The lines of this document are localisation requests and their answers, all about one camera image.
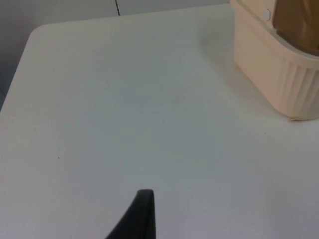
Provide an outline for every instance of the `cream plastic container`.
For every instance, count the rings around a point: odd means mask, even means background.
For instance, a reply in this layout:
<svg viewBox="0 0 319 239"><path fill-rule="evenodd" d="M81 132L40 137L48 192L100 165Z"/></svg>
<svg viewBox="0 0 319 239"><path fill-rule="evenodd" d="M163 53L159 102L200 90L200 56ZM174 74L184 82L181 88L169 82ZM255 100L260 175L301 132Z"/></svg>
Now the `cream plastic container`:
<svg viewBox="0 0 319 239"><path fill-rule="evenodd" d="M235 62L270 104L292 120L319 118L319 57L280 37L275 0L230 0L236 11Z"/></svg>

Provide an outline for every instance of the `container lid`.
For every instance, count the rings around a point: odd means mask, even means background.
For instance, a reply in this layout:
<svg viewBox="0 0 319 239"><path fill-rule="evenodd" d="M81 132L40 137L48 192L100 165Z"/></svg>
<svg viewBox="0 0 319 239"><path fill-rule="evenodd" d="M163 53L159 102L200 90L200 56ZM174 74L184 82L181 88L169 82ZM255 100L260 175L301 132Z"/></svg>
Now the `container lid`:
<svg viewBox="0 0 319 239"><path fill-rule="evenodd" d="M319 55L319 0L277 0L273 24L294 47Z"/></svg>

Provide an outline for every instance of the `black plastic piece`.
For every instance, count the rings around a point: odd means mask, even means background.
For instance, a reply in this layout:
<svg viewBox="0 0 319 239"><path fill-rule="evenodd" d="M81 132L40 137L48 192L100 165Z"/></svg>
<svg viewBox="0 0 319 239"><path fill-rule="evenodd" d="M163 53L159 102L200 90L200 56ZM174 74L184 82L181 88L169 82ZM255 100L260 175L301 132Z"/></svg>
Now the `black plastic piece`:
<svg viewBox="0 0 319 239"><path fill-rule="evenodd" d="M137 192L130 207L106 239L156 239L153 190Z"/></svg>

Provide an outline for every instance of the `white table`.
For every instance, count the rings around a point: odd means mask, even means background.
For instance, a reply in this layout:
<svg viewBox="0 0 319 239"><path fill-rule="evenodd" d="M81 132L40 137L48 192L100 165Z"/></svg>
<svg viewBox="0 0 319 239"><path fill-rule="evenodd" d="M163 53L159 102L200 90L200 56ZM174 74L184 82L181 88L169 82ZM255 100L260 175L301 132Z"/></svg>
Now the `white table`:
<svg viewBox="0 0 319 239"><path fill-rule="evenodd" d="M0 113L0 238L103 239L138 189L159 239L314 239L319 121L233 62L229 5L51 24Z"/></svg>

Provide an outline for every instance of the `gray wall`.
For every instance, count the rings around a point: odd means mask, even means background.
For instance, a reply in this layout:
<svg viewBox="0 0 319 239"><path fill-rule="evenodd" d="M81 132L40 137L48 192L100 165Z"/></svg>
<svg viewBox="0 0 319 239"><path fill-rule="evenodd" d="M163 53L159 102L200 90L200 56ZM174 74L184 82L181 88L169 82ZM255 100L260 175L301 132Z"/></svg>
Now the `gray wall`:
<svg viewBox="0 0 319 239"><path fill-rule="evenodd" d="M126 15L225 2L229 0L118 0L118 6L120 14ZM0 0L0 95L7 93L28 36L36 27L117 15L115 0Z"/></svg>
<svg viewBox="0 0 319 239"><path fill-rule="evenodd" d="M120 14L136 14L226 3L229 0L117 0Z"/></svg>

